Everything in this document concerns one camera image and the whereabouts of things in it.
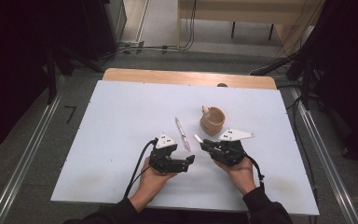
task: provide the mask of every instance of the human hand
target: human hand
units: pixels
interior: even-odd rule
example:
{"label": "human hand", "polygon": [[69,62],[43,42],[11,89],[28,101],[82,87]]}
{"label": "human hand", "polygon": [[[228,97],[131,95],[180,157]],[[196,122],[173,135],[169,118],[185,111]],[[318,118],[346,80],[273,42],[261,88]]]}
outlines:
{"label": "human hand", "polygon": [[214,161],[214,163],[227,172],[232,183],[235,187],[237,187],[242,195],[245,195],[255,189],[253,165],[248,158],[243,158],[239,164],[231,167],[228,167],[218,161]]}
{"label": "human hand", "polygon": [[153,167],[149,167],[149,160],[149,157],[145,159],[142,171],[146,170],[141,175],[138,189],[130,198],[132,205],[138,213],[141,212],[148,203],[153,201],[153,198],[159,193],[169,179],[177,175],[159,173],[153,169]]}

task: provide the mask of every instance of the cable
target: cable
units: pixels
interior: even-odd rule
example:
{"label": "cable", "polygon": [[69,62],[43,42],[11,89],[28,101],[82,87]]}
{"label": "cable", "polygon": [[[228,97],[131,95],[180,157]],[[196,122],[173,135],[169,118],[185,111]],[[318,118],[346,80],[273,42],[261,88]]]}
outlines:
{"label": "cable", "polygon": [[[188,1],[186,1],[186,13],[188,12]],[[186,35],[187,35],[187,33],[188,33],[188,27],[187,27],[187,24],[188,24],[188,17],[186,17],[186,23],[185,23],[185,25],[186,25]]]}
{"label": "cable", "polygon": [[[301,10],[301,14],[300,14],[300,16],[297,18],[295,24],[296,24],[296,23],[298,22],[298,20],[301,18],[302,14],[303,14],[304,6],[306,5],[307,1],[308,1],[308,0],[305,1],[304,5],[303,5],[303,8],[302,8],[302,10]],[[308,22],[307,22],[306,28],[309,27],[310,22],[314,19],[313,17],[314,17],[314,15],[315,15],[316,11],[320,8],[321,5],[322,5],[322,1],[319,2],[318,6],[317,6],[317,7],[315,8],[315,10],[312,12],[312,15],[310,16],[310,19],[309,19]],[[310,31],[310,30],[308,30],[305,34],[303,34],[295,43],[293,43],[291,46],[289,46],[288,49],[290,49],[290,48],[292,48],[293,46],[295,46],[300,40],[302,40],[302,38],[304,38],[304,37],[308,34],[309,31]],[[286,39],[284,39],[283,43],[281,44],[281,47],[278,49],[278,51],[277,51],[277,53],[275,54],[274,58],[271,59],[271,61],[269,61],[269,63],[267,63],[267,65],[265,65],[265,66],[263,66],[263,67],[260,67],[260,68],[256,68],[256,69],[252,70],[252,72],[253,72],[253,71],[256,71],[256,70],[259,70],[259,69],[262,69],[262,68],[265,68],[265,67],[269,67],[269,65],[270,65],[271,63],[274,63],[275,61],[279,60],[279,59],[281,58],[281,56],[282,56],[285,52],[283,51],[280,55],[278,55],[278,53],[279,53],[279,51],[281,51],[281,49],[283,48],[283,44],[286,42],[286,40],[287,40],[288,37],[289,37],[289,36],[287,36]]]}
{"label": "cable", "polygon": [[125,49],[120,49],[116,52],[116,54],[121,53],[121,52],[125,52],[128,50],[159,50],[159,51],[168,51],[168,52],[178,52],[178,51],[182,51],[180,49],[164,49],[163,47],[142,47],[142,48],[138,48],[138,47],[130,47],[130,48],[125,48]]}
{"label": "cable", "polygon": [[139,156],[139,159],[138,159],[138,162],[136,163],[136,166],[135,166],[135,169],[133,171],[133,174],[132,174],[132,177],[131,177],[131,180],[130,180],[130,184],[127,186],[127,189],[126,189],[126,192],[124,193],[124,198],[127,198],[130,194],[130,190],[132,188],[132,185],[134,183],[134,181],[136,180],[133,180],[135,178],[135,175],[136,175],[136,172],[138,171],[138,167],[139,167],[139,164],[141,164],[141,161],[142,161],[142,157],[144,156],[145,152],[146,152],[146,149],[150,146],[150,144],[156,144],[158,141],[158,139],[154,139],[154,140],[151,140],[150,142],[148,142],[146,144],[146,146],[144,147],[144,149],[142,150],[141,152],[141,155]]}
{"label": "cable", "polygon": [[115,53],[112,53],[109,57],[107,57],[106,59],[105,59],[105,61],[104,62],[102,62],[102,63],[98,63],[98,64],[96,64],[97,66],[103,66],[103,65],[105,65],[107,62],[109,62],[109,60],[113,57],[115,55]]}
{"label": "cable", "polygon": [[[315,199],[315,202],[316,202],[316,205],[318,206],[318,191],[316,189],[316,184],[315,184],[315,175],[313,173],[313,169],[312,169],[312,166],[311,166],[311,163],[310,163],[310,156],[308,155],[308,152],[307,150],[305,149],[304,147],[304,143],[302,141],[302,138],[301,138],[301,135],[300,135],[300,132],[297,128],[297,125],[296,125],[296,113],[297,113],[297,110],[298,110],[298,105],[300,104],[300,97],[298,97],[297,99],[295,99],[295,102],[292,104],[294,106],[293,108],[293,132],[295,134],[295,139],[297,140],[297,137],[298,137],[298,140],[300,142],[300,145],[304,151],[304,154],[305,154],[305,158],[307,160],[307,164],[310,168],[310,181],[312,182],[312,192],[313,192],[313,197]],[[314,223],[316,224],[317,223],[317,220],[318,218],[315,216],[314,217]]]}
{"label": "cable", "polygon": [[250,157],[249,155],[245,154],[245,157],[248,158],[252,164],[254,165],[255,169],[257,170],[257,175],[258,175],[258,181],[260,182],[260,188],[264,191],[264,175],[261,174],[260,172],[260,167],[258,166],[257,162]]}
{"label": "cable", "polygon": [[297,25],[298,21],[301,19],[302,15],[303,15],[303,13],[304,13],[304,7],[305,7],[305,5],[307,4],[307,2],[308,2],[308,0],[305,0],[304,5],[303,5],[303,7],[301,8],[300,16],[297,18],[297,20],[295,21],[295,24],[292,26],[292,28],[290,28],[287,37],[283,40],[283,42],[282,42],[282,44],[281,44],[281,47],[280,47],[280,49],[277,51],[277,53],[275,54],[274,58],[277,57],[279,51],[281,51],[281,49],[283,48],[284,43],[286,43],[286,40],[289,38],[290,33],[292,33],[292,31],[293,31],[293,29],[295,28],[295,26]]}
{"label": "cable", "polygon": [[196,9],[197,9],[197,0],[194,0],[194,5],[193,5],[193,10],[191,12],[191,19],[190,19],[190,37],[187,40],[186,44],[183,47],[179,47],[182,48],[183,50],[188,50],[191,48],[191,46],[193,46],[194,43],[194,20],[196,18]]}
{"label": "cable", "polygon": [[149,165],[149,166],[147,166],[146,167],[146,169],[144,169],[140,174],[138,174],[137,176],[136,176],[136,178],[132,181],[132,183],[131,183],[131,185],[133,185],[135,182],[136,182],[136,180],[139,178],[139,176],[141,176],[146,170],[148,170],[150,167],[152,167],[151,165]]}
{"label": "cable", "polygon": [[286,88],[286,87],[301,88],[302,86],[301,86],[301,85],[293,85],[293,84],[290,84],[290,85],[281,85],[281,86],[277,86],[277,89]]}

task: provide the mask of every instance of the white tabletop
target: white tabletop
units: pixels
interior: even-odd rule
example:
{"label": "white tabletop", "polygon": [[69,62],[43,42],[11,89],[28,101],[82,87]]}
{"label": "white tabletop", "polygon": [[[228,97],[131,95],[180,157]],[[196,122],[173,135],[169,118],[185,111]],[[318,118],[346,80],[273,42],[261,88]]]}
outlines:
{"label": "white tabletop", "polygon": [[[200,127],[203,105],[225,113],[222,132],[232,128],[255,134],[242,145],[266,176],[272,201],[282,203],[290,214],[319,215],[279,91],[121,81],[98,82],[51,200],[118,203],[145,144],[165,133],[178,144],[173,159],[192,154],[196,159],[187,173],[169,180],[149,206],[247,210],[227,174],[192,137],[196,133],[216,140],[219,135],[211,137]],[[175,117],[185,129],[191,152],[183,146]]]}

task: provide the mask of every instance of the pen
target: pen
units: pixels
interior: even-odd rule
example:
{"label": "pen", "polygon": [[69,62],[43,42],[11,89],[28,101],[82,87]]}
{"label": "pen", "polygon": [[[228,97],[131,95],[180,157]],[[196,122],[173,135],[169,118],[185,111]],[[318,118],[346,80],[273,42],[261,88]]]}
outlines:
{"label": "pen", "polygon": [[185,144],[185,148],[187,150],[190,150],[190,145],[188,144],[186,135],[185,135],[185,131],[183,131],[182,125],[179,122],[178,118],[175,118],[175,122],[176,122],[176,126],[178,126],[179,132],[182,135],[182,140],[183,140],[183,144]]}

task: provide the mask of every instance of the black cable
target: black cable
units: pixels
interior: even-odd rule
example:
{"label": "black cable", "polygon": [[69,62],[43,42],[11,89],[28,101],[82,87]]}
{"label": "black cable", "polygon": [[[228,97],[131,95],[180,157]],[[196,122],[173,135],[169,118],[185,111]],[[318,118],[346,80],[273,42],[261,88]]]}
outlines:
{"label": "black cable", "polygon": [[[294,132],[294,134],[295,134],[295,139],[296,139],[296,140],[297,140],[297,136],[298,136],[298,140],[300,141],[300,145],[301,145],[301,147],[302,147],[302,149],[303,149],[303,151],[304,151],[305,158],[306,158],[306,160],[307,160],[307,164],[308,164],[308,166],[309,166],[309,168],[310,168],[310,180],[311,180],[312,185],[313,185],[313,186],[312,186],[313,197],[314,197],[314,199],[315,199],[316,205],[318,206],[318,205],[319,205],[319,204],[318,204],[318,191],[317,191],[317,189],[316,189],[316,184],[315,184],[315,175],[314,175],[314,173],[313,173],[312,165],[311,165],[311,163],[310,163],[310,156],[308,155],[308,152],[307,152],[307,150],[306,150],[305,147],[304,147],[304,143],[303,143],[303,141],[302,141],[300,132],[299,132],[299,130],[298,130],[298,128],[297,128],[297,125],[296,125],[296,113],[297,113],[297,110],[298,110],[298,105],[299,105],[299,103],[300,103],[300,101],[299,101],[298,99],[300,99],[300,97],[298,97],[298,98],[295,100],[295,104],[294,104],[294,107],[293,107],[293,126],[294,126],[293,132]],[[318,220],[318,218],[315,216],[315,217],[314,217],[314,223],[315,223],[315,224],[317,223],[317,220]]]}
{"label": "black cable", "polygon": [[133,185],[135,182],[136,182],[136,180],[139,178],[139,176],[141,176],[146,170],[148,170],[150,167],[152,167],[151,165],[149,165],[149,166],[147,166],[146,167],[146,169],[144,169],[140,174],[138,174],[137,176],[136,176],[136,178],[132,181],[132,183],[131,183],[131,185]]}
{"label": "black cable", "polygon": [[260,182],[260,188],[264,191],[264,175],[261,174],[260,172],[260,167],[258,166],[257,162],[250,157],[249,155],[245,155],[246,158],[248,158],[252,164],[254,165],[255,169],[257,170],[257,175],[258,175],[258,181]]}
{"label": "black cable", "polygon": [[300,100],[300,98],[298,97],[297,99],[295,99],[295,102],[292,103],[291,105],[286,107],[286,110],[290,109],[292,106],[294,106],[298,101]]}
{"label": "black cable", "polygon": [[295,24],[292,26],[292,28],[290,28],[287,37],[283,40],[283,42],[282,42],[282,44],[281,44],[281,48],[277,51],[277,53],[275,54],[274,58],[277,57],[279,51],[283,48],[284,43],[286,43],[286,40],[289,38],[290,33],[292,33],[292,31],[293,31],[293,29],[295,28],[295,26],[297,25],[298,21],[301,19],[302,15],[303,15],[303,13],[304,13],[304,7],[305,7],[305,5],[307,4],[307,2],[308,2],[308,0],[305,0],[304,5],[303,5],[303,7],[301,8],[300,16],[297,18],[297,20],[295,21]]}
{"label": "black cable", "polygon": [[[304,3],[303,9],[301,10],[300,16],[297,18],[296,23],[297,23],[298,20],[301,18],[302,14],[303,14],[304,6],[306,5],[307,1],[308,1],[308,0],[306,0],[306,2]],[[322,3],[322,1],[319,2],[318,6],[317,6],[317,7],[315,8],[315,10],[312,12],[312,15],[310,16],[310,19],[309,19],[308,22],[307,22],[307,26],[306,26],[307,28],[309,27],[310,22],[314,19],[313,16],[315,15],[316,11],[317,11],[318,8],[320,7],[321,3]],[[289,46],[288,49],[290,49],[290,48],[292,48],[293,46],[295,46],[295,45],[298,43],[298,41],[300,41],[302,38],[304,38],[304,36],[305,36],[306,34],[307,34],[307,32],[306,32],[303,36],[301,36],[295,43],[293,43],[291,46]],[[286,37],[286,39],[284,39],[284,41],[283,41],[282,44],[281,44],[281,47],[278,49],[277,53],[275,54],[274,58],[271,59],[271,61],[269,61],[267,64],[265,64],[265,65],[263,65],[263,66],[260,66],[259,68],[256,68],[256,69],[254,69],[254,70],[259,70],[259,69],[261,69],[261,68],[268,67],[270,64],[275,63],[277,60],[280,60],[280,57],[281,57],[285,52],[284,52],[284,50],[283,50],[280,55],[278,55],[278,53],[279,53],[279,51],[281,51],[281,49],[283,48],[283,44],[286,42],[287,38],[288,38],[288,36]]]}
{"label": "black cable", "polygon": [[289,84],[289,85],[281,85],[281,86],[277,86],[277,89],[280,89],[280,88],[286,88],[286,87],[301,88],[302,86],[301,86],[301,85],[292,85],[292,84]]}
{"label": "black cable", "polygon": [[98,63],[98,66],[103,66],[105,65],[107,62],[109,62],[109,60],[115,55],[115,53],[112,53],[111,55],[109,55],[109,57],[105,58],[105,60],[102,63]]}
{"label": "black cable", "polygon": [[135,175],[136,175],[136,172],[138,171],[138,167],[139,167],[139,164],[141,164],[141,161],[142,161],[142,157],[144,156],[145,152],[146,152],[146,149],[150,146],[150,144],[156,144],[158,141],[158,139],[154,139],[154,140],[151,140],[150,142],[148,142],[146,144],[146,146],[144,147],[144,149],[142,150],[141,152],[141,155],[139,156],[139,159],[138,159],[138,162],[136,163],[136,166],[135,166],[135,169],[133,171],[133,174],[132,174],[132,177],[131,177],[131,180],[130,180],[130,184],[127,186],[127,189],[126,189],[126,192],[124,193],[124,198],[127,198],[130,194],[130,190],[132,188],[132,185],[134,183],[134,178],[135,178]]}
{"label": "black cable", "polygon": [[172,49],[172,48],[167,48],[167,49],[165,49],[164,47],[174,47],[174,46],[126,47],[126,48],[124,48],[124,49],[118,49],[115,54],[118,54],[118,53],[121,53],[121,52],[125,52],[125,51],[128,51],[128,50],[138,50],[138,49],[157,49],[157,50],[167,50],[167,49],[170,49],[170,50],[174,50],[174,51],[181,51],[181,50],[179,50],[179,49]]}
{"label": "black cable", "polygon": [[197,0],[194,0],[194,5],[193,5],[193,10],[191,12],[191,19],[190,19],[190,37],[187,40],[186,44],[183,47],[179,47],[182,48],[182,50],[188,50],[191,48],[191,46],[193,46],[194,43],[194,20],[196,18],[196,10],[197,10]]}

